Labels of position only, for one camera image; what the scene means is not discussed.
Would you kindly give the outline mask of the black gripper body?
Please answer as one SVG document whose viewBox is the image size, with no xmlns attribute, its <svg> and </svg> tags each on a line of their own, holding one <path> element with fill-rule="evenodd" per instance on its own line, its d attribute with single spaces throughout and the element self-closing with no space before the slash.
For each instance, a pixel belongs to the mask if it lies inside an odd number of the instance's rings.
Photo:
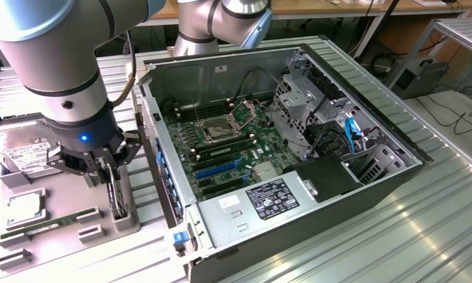
<svg viewBox="0 0 472 283">
<path fill-rule="evenodd" d="M 106 101 L 98 112 L 85 120 L 59 122 L 46 119 L 62 149 L 70 155 L 97 152 L 103 148 L 114 153 L 123 141 L 117 126 L 111 102 Z"/>
</svg>

